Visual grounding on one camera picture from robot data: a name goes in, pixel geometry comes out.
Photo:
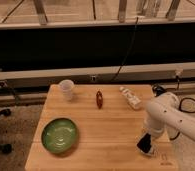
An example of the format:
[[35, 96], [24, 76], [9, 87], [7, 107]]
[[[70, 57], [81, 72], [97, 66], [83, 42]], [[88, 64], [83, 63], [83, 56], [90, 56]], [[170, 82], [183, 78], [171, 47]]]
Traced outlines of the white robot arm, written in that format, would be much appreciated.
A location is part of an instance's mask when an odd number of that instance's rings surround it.
[[154, 154], [152, 140], [162, 136], [166, 125], [195, 141], [195, 117], [180, 111], [179, 105], [180, 100], [171, 92], [163, 93], [146, 102], [144, 134], [137, 143], [138, 149], [144, 155]]

